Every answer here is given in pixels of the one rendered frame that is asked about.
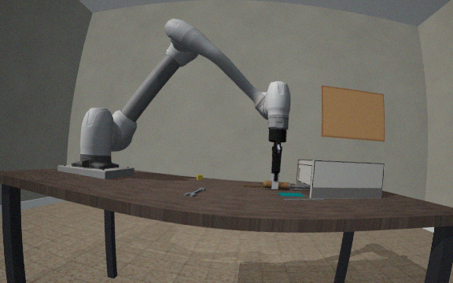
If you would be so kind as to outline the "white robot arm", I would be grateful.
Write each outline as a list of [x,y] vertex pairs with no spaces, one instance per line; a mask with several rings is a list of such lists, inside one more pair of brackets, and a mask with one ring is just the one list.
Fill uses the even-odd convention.
[[[266,93],[257,90],[232,61],[200,31],[184,20],[169,20],[164,27],[171,40],[166,56],[153,69],[122,110],[91,108],[84,116],[80,136],[80,160],[72,167],[107,169],[119,167],[111,151],[124,150],[132,141],[137,119],[173,74],[198,54],[216,64],[252,99],[257,111],[268,119],[268,129],[289,127],[290,92],[284,82],[272,82]],[[269,113],[269,114],[268,114]],[[114,121],[113,121],[114,120]],[[97,155],[97,156],[95,156]]]

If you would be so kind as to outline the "grey combination wrench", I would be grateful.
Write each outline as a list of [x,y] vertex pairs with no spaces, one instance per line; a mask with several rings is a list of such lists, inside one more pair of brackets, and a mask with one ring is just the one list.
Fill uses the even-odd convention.
[[200,191],[205,191],[205,188],[199,188],[199,190],[194,191],[194,192],[192,192],[192,193],[185,193],[184,196],[190,195],[191,197],[194,197],[194,196],[196,196],[197,193],[200,192]]

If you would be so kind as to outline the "grey metal hook with wooden handle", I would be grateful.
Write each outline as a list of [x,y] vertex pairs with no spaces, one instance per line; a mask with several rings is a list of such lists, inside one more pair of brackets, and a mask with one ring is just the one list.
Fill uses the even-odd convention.
[[[265,181],[263,183],[264,188],[271,189],[272,186],[272,181]],[[290,182],[278,182],[278,189],[286,189],[289,190],[289,188],[297,188],[297,189],[310,189],[309,186],[291,186]]]

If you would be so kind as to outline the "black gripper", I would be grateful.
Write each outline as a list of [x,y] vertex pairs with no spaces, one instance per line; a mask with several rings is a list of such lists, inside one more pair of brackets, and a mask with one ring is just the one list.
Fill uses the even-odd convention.
[[[273,142],[272,146],[272,172],[271,181],[272,189],[278,189],[279,172],[281,167],[282,146],[281,142],[286,142],[286,130],[269,129],[269,142]],[[274,167],[274,170],[273,170]],[[273,175],[272,175],[273,173]]]

